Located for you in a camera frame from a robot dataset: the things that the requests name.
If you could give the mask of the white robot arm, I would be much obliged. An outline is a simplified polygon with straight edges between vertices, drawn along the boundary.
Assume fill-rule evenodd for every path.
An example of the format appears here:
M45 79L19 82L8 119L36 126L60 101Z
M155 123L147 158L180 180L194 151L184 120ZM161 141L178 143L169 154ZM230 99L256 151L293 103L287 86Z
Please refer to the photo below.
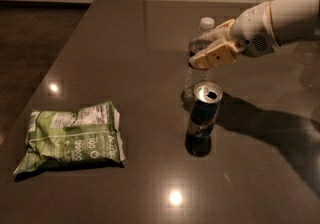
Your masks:
M319 0L273 0L244 11L213 30L214 41L189 60L198 70L233 64L239 55L261 57L300 40L319 40Z

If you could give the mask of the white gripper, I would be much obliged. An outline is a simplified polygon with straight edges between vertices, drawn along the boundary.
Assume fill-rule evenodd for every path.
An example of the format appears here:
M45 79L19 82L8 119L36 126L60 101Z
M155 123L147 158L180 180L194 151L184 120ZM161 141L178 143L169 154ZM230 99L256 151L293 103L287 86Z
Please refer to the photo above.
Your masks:
M243 48L249 57L261 57L274 53L279 45L272 26L271 4L263 2L244 11L236 20L229 19L209 33L212 41L231 41ZM211 44L189 59L190 65L198 70L233 64L239 51L229 42Z

